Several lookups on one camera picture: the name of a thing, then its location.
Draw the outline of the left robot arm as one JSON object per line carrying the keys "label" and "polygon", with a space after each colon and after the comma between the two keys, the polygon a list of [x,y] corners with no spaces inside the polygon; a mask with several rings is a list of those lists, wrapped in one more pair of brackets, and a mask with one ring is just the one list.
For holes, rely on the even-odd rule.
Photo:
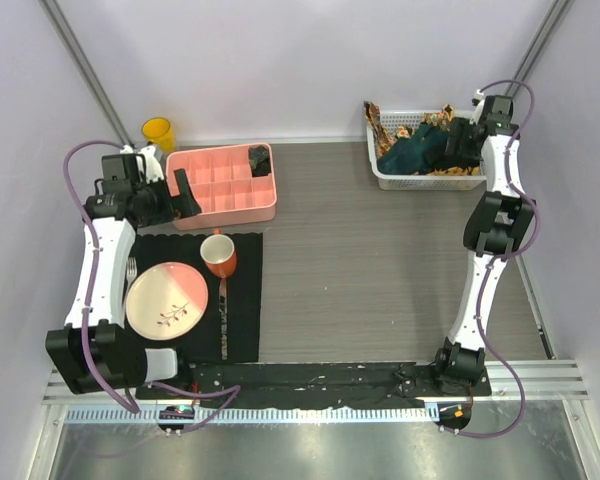
{"label": "left robot arm", "polygon": [[138,229],[201,212],[184,170],[175,173],[178,194],[170,193],[160,159],[154,145],[104,156],[96,193],[77,203],[85,237],[80,279],[63,328],[45,340],[74,394],[115,393],[152,381],[173,399],[192,389],[193,375],[179,365],[175,349],[144,347],[125,328],[126,270]]}

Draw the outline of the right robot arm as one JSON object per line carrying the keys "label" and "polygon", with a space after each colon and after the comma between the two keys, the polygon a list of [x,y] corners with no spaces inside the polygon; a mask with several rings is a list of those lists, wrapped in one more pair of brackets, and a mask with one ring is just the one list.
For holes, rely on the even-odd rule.
{"label": "right robot arm", "polygon": [[463,297],[431,371],[437,391],[458,396],[486,380],[486,331],[496,288],[536,216],[535,202],[526,196],[520,180],[520,133],[513,123],[513,99],[477,91],[473,104],[469,118],[452,124],[451,152],[482,161],[486,190],[464,229],[468,271]]}

